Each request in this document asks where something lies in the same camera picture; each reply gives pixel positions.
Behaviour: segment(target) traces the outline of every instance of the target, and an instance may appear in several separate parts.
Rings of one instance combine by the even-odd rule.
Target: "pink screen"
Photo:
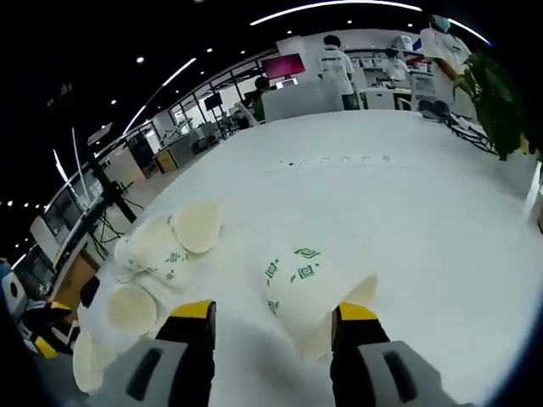
[[[262,61],[262,67],[266,72],[268,79],[278,78],[280,76],[294,75],[304,72],[304,64],[298,53],[292,55],[283,55],[282,57],[265,59]]]

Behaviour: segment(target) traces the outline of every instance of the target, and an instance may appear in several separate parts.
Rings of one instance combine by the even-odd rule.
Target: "tabletop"
[[[495,156],[445,126],[403,111],[350,111],[240,131],[179,176],[140,215],[195,199],[221,206],[220,240],[176,293],[179,304],[217,302],[216,376],[210,406],[332,406],[329,358],[299,358],[269,312],[256,276],[296,245],[344,259],[342,272],[373,272],[371,309],[441,372],[457,402],[482,404],[512,369],[541,301],[543,250],[522,202],[496,177]],[[108,259],[83,329],[120,352],[137,340],[105,321],[119,266]]]

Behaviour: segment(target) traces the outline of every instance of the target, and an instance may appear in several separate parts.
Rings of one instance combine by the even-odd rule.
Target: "face mask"
[[[451,28],[450,21],[440,15],[434,16],[434,23],[445,33],[449,32],[449,29]]]

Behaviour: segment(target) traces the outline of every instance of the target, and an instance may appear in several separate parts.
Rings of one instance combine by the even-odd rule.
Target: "yellow accent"
[[[52,359],[57,356],[57,351],[54,350],[54,348],[50,344],[45,342],[45,339],[43,339],[42,337],[37,337],[34,344],[36,345],[40,353],[47,359]]]
[[[170,316],[179,318],[207,318],[207,310],[213,303],[210,299],[197,303],[184,304],[175,309]]]
[[[342,321],[376,320],[377,316],[366,307],[349,303],[339,303]]]
[[[52,301],[51,302],[51,309],[54,309],[54,308],[67,309],[68,311],[71,311],[70,307],[67,307],[66,305],[61,304],[61,303],[59,303],[57,301]]]

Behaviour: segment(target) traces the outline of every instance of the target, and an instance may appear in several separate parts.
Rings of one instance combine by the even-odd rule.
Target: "potted plant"
[[[506,71],[482,53],[470,55],[455,81],[472,99],[477,118],[500,157],[506,177],[524,196],[531,187],[543,140],[522,109],[520,97]]]

